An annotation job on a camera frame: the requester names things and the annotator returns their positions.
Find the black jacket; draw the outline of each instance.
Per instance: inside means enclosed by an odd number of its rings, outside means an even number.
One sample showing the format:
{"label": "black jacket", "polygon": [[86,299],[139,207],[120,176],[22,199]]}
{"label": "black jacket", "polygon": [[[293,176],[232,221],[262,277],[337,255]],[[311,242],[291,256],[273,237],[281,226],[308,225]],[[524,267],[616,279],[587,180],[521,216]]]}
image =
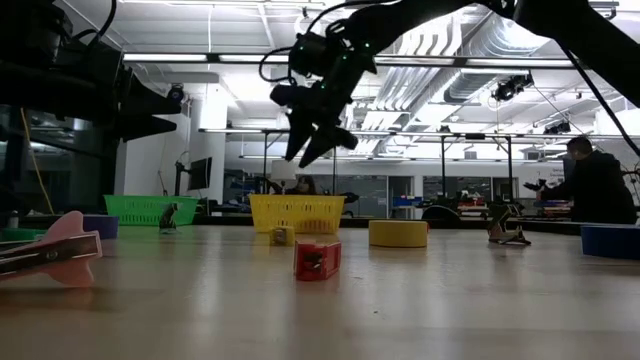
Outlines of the black jacket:
{"label": "black jacket", "polygon": [[620,162],[611,154],[594,151],[576,161],[565,182],[542,192],[542,200],[573,198],[573,221],[635,224],[636,209],[626,187]]}

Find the blue container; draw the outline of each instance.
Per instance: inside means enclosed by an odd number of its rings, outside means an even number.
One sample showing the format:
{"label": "blue container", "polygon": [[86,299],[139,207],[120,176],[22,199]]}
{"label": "blue container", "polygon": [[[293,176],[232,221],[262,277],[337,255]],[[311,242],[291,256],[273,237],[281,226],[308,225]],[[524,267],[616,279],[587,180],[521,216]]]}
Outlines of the blue container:
{"label": "blue container", "polygon": [[582,253],[585,255],[640,260],[640,227],[585,225],[581,233]]}

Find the ceiling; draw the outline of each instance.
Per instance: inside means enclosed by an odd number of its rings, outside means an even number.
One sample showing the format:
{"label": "ceiling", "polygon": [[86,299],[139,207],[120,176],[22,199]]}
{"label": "ceiling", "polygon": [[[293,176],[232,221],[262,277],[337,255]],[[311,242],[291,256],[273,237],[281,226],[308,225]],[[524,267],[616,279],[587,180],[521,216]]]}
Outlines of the ceiling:
{"label": "ceiling", "polygon": [[[640,40],[640,6],[634,11],[627,11],[629,4],[634,0],[620,1],[624,8],[619,9],[619,13],[613,22],[632,36],[636,41]],[[57,3],[66,8],[68,15],[74,22],[75,31],[80,31],[94,25],[101,26],[110,8],[108,0],[58,0]],[[335,20],[348,16],[353,10],[340,10],[330,15],[329,20]],[[313,18],[318,11],[310,10],[309,16]],[[435,55],[442,55],[452,47],[452,53],[459,55],[466,51],[466,47],[474,46],[474,41],[479,41],[482,36],[483,26],[487,27],[488,21],[495,21],[486,17],[487,10],[481,6],[472,6],[457,13],[457,23],[454,20],[443,20],[441,26],[433,25],[432,28],[423,27],[412,31],[423,34],[431,31],[439,41],[443,36],[448,42],[444,49],[434,50],[438,47],[432,45],[427,54],[439,51]],[[121,47],[123,51],[144,51],[144,52],[217,52],[217,53],[252,53],[264,54],[272,49],[290,46],[295,42],[295,34],[300,29],[306,29],[310,19],[302,17],[302,11],[297,6],[289,9],[272,8],[269,5],[251,6],[169,6],[166,4],[150,3],[139,4],[129,2],[119,2],[118,11],[113,25],[108,32],[109,41],[114,46]],[[459,26],[461,31],[460,47],[452,45],[455,38],[455,31],[441,33],[442,29],[450,26],[456,29]],[[540,41],[533,38],[531,34],[524,34],[519,27],[509,27],[509,32],[503,34],[509,38],[516,35],[525,36],[528,42]],[[405,35],[399,39],[386,52],[394,54],[414,54],[419,51],[414,46],[414,52],[407,52],[407,44],[412,39],[411,35]],[[536,57],[562,57],[562,51],[553,41],[542,41],[541,46],[533,48],[533,51],[526,53],[521,51],[517,54],[521,56]],[[409,93],[412,77],[417,76],[421,69],[407,70],[404,77],[398,77],[397,69],[380,68],[377,75],[365,74],[358,88],[353,94],[356,102],[354,111],[354,121],[352,127],[366,125],[366,117],[373,110],[372,103],[376,98],[380,98],[385,85],[389,86],[390,81],[397,77],[395,87],[395,98],[399,99]],[[198,64],[198,65],[145,65],[136,69],[141,79],[146,80],[148,85],[158,91],[166,91],[168,78],[171,75],[188,73],[219,74],[227,89],[232,95],[233,101],[230,104],[229,119],[234,126],[251,127],[252,124],[263,124],[264,120],[275,121],[281,113],[275,104],[269,100],[271,87],[262,81],[257,73],[255,65],[223,65],[223,64]],[[392,113],[380,122],[379,126],[400,126],[405,129],[428,129],[428,125],[440,126],[448,124],[454,127],[452,131],[488,131],[496,130],[505,132],[542,132],[545,123],[552,123],[554,120],[562,119],[557,116],[558,110],[566,110],[564,116],[569,116],[577,128],[582,131],[589,131],[593,128],[594,112],[598,109],[598,104],[592,99],[592,94],[586,84],[581,80],[575,71],[551,71],[535,70],[532,72],[535,80],[535,87],[528,88],[524,93],[517,96],[508,104],[502,104],[496,109],[495,102],[489,99],[489,93],[499,78],[494,77],[492,81],[473,94],[461,106],[453,107],[451,114],[432,121],[434,110],[440,111],[440,106],[432,96],[437,89],[439,80],[447,80],[445,71],[441,71],[433,76],[431,81],[418,83],[416,87],[420,91],[418,96],[407,109],[406,115]],[[610,100],[616,100],[615,106],[626,107],[628,104],[624,99],[611,89],[608,84],[602,81],[597,75],[591,74],[595,78],[600,89]],[[204,84],[186,84],[185,88],[192,96],[203,96]],[[435,104],[435,109],[423,108],[424,105]]]}

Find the pink toy airplane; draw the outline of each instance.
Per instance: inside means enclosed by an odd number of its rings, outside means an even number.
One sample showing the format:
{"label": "pink toy airplane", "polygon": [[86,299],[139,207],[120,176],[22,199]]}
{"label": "pink toy airplane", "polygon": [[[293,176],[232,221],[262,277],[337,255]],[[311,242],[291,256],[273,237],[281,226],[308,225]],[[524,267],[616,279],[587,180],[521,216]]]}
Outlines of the pink toy airplane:
{"label": "pink toy airplane", "polygon": [[0,252],[0,281],[45,273],[72,287],[93,284],[89,260],[102,256],[97,231],[84,232],[83,215],[72,211],[56,221],[41,241]]}

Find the wooden stand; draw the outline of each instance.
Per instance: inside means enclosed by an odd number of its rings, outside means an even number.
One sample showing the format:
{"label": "wooden stand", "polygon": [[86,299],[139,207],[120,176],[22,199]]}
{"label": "wooden stand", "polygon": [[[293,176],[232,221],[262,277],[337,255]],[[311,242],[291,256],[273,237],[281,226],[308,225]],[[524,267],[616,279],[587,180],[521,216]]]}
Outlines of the wooden stand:
{"label": "wooden stand", "polygon": [[531,241],[524,238],[522,227],[518,226],[516,230],[507,230],[507,220],[513,214],[513,205],[492,205],[491,215],[493,218],[487,229],[489,233],[489,242],[500,245],[518,244],[531,245]]}

